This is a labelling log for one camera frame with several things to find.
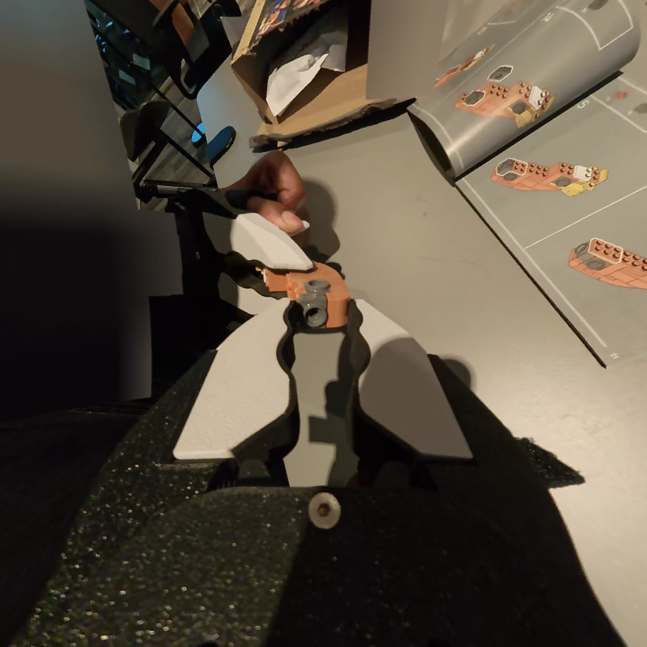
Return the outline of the orange toy brick model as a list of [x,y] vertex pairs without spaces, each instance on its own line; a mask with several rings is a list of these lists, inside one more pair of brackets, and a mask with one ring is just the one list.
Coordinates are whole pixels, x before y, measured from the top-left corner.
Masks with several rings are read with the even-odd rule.
[[351,293],[341,274],[317,261],[306,271],[263,269],[269,292],[284,292],[296,304],[300,323],[306,329],[341,329],[347,323]]

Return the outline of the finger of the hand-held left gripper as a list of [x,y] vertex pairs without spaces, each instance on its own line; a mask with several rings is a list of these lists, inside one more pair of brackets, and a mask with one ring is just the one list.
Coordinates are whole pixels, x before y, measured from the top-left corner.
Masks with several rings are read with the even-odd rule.
[[294,240],[254,213],[240,214],[230,229],[224,273],[240,286],[287,286],[314,278],[314,263]]

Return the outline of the person's left hand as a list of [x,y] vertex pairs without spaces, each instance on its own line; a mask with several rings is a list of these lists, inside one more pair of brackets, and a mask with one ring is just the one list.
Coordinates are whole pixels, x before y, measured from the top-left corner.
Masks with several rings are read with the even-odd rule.
[[305,230],[301,218],[306,201],[305,185],[284,152],[271,151],[258,158],[247,174],[228,187],[227,191],[247,189],[260,191],[263,195],[275,193],[277,196],[274,201],[262,197],[249,198],[246,205],[249,212],[260,214],[289,236]]

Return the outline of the toy set cardboard box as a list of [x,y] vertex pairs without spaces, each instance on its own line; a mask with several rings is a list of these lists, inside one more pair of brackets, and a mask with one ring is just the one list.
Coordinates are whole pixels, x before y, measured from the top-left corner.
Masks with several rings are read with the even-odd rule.
[[[231,62],[261,118],[249,147],[279,148],[410,101],[405,8],[398,1],[255,1]],[[321,69],[275,117],[266,102],[269,75],[324,44],[347,46],[345,72]]]

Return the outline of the grey desk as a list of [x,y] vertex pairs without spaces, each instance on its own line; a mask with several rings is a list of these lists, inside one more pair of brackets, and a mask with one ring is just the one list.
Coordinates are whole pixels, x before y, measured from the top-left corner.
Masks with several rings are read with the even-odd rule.
[[628,646],[646,645],[646,361],[602,368],[423,149],[408,115],[288,149],[303,238],[515,436],[584,475],[553,490]]

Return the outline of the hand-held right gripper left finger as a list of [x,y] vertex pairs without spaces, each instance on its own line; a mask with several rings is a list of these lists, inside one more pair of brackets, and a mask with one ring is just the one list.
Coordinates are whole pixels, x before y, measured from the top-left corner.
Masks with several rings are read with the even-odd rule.
[[276,300],[232,332],[214,360],[173,450],[179,461],[233,459],[262,463],[272,481],[287,481],[300,415],[290,312]]

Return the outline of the black office chair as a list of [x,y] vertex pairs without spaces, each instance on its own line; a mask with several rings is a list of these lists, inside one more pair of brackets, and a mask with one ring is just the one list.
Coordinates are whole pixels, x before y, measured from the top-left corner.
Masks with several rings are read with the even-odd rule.
[[[207,159],[203,162],[164,129],[171,111],[169,101],[152,100],[138,109],[126,111],[119,121],[127,161],[133,165],[131,181],[134,194],[144,204],[154,199],[174,198],[190,190],[217,190],[213,165],[230,150],[236,139],[236,130],[225,127],[207,144]],[[173,180],[167,175],[161,179],[155,177],[154,171],[171,172],[169,158],[172,156],[187,162],[205,180],[190,182]]]
[[240,18],[237,1],[207,1],[198,16],[190,1],[151,1],[156,54],[184,97],[196,100],[214,72],[231,55],[222,18]]

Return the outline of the grey instruction booklet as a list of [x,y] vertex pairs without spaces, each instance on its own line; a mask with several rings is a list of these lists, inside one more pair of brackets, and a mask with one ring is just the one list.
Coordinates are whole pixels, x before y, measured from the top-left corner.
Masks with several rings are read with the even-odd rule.
[[646,2],[496,1],[409,106],[604,366],[646,354]]

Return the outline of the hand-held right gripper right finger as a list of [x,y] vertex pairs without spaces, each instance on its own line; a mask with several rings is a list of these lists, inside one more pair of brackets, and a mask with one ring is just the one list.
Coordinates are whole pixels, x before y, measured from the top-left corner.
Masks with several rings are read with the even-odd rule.
[[349,303],[349,427],[361,481],[386,465],[405,473],[426,463],[464,464],[473,452],[430,357],[367,301]]

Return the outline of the white crumpled paper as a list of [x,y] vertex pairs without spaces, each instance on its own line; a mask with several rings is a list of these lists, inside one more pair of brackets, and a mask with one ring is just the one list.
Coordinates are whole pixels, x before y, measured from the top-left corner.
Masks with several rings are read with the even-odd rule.
[[281,116],[321,69],[345,72],[346,50],[345,44],[324,44],[274,70],[269,75],[266,95],[271,113]]

